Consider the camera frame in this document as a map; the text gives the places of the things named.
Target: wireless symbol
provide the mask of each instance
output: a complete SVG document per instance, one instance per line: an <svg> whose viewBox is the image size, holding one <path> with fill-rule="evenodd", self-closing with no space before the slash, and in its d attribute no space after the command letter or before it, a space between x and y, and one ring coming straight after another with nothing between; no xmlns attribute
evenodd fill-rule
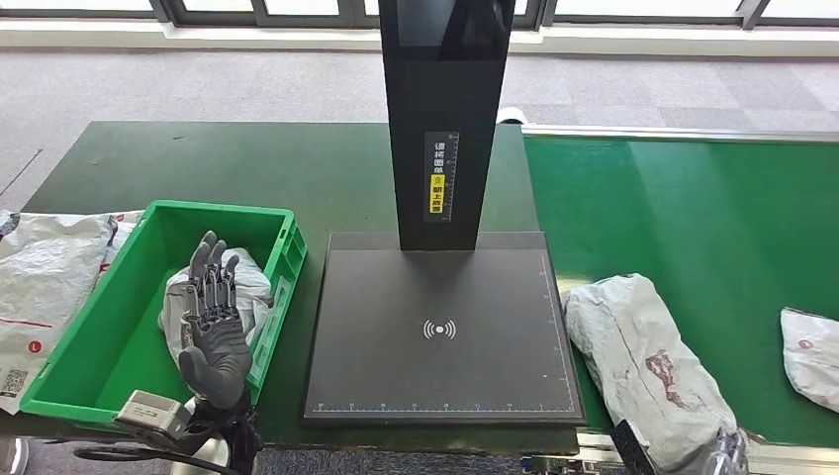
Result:
<svg viewBox="0 0 839 475"><path fill-rule="evenodd" d="M454 336L457 334L457 327L450 320L443 326L435 325L431 320L426 320L422 324L422 334L425 336L425 339L432 339L436 334L444 334L449 339L454 339Z"/></svg>

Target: black platform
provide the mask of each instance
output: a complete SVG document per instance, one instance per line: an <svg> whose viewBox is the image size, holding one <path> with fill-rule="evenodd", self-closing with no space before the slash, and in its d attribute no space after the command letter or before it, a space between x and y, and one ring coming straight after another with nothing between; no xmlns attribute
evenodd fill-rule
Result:
<svg viewBox="0 0 839 475"><path fill-rule="evenodd" d="M573 371L542 233L331 235L305 423L582 424Z"/></svg>

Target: gray carpet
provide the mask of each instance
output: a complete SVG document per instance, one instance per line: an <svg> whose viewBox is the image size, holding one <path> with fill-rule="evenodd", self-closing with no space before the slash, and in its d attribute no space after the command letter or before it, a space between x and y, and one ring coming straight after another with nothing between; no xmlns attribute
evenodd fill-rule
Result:
<svg viewBox="0 0 839 475"><path fill-rule="evenodd" d="M513 56L503 106L554 125L839 133L839 63ZM387 119L376 53L0 50L0 209L18 210L94 120ZM33 442L31 475L165 473ZM506 458L275 451L270 474L517 472Z"/></svg>

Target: yellow warning label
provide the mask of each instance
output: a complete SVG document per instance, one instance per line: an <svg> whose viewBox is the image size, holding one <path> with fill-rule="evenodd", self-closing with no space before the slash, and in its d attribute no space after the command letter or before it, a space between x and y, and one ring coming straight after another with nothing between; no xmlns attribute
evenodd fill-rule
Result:
<svg viewBox="0 0 839 475"><path fill-rule="evenodd" d="M445 175L431 175L429 181L431 185L428 190L428 211L430 213L442 213Z"/></svg>

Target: green table surface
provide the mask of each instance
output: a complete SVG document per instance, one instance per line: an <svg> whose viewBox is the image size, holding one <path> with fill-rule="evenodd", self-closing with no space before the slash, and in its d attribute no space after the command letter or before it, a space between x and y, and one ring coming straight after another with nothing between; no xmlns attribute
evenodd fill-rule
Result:
<svg viewBox="0 0 839 475"><path fill-rule="evenodd" d="M572 427L300 428L328 235L397 229L387 125L93 123L24 211L127 211L155 199L295 212L309 254L257 407L268 443L509 454L577 450ZM538 229L517 127L496 132L481 229ZM22 420L3 415L0 427L56 436L49 429L33 433Z"/></svg>
<svg viewBox="0 0 839 475"><path fill-rule="evenodd" d="M839 447L839 414L787 379L780 324L783 307L839 318L839 143L524 142L560 288L647 276L739 424ZM588 424L609 428L575 357Z"/></svg>

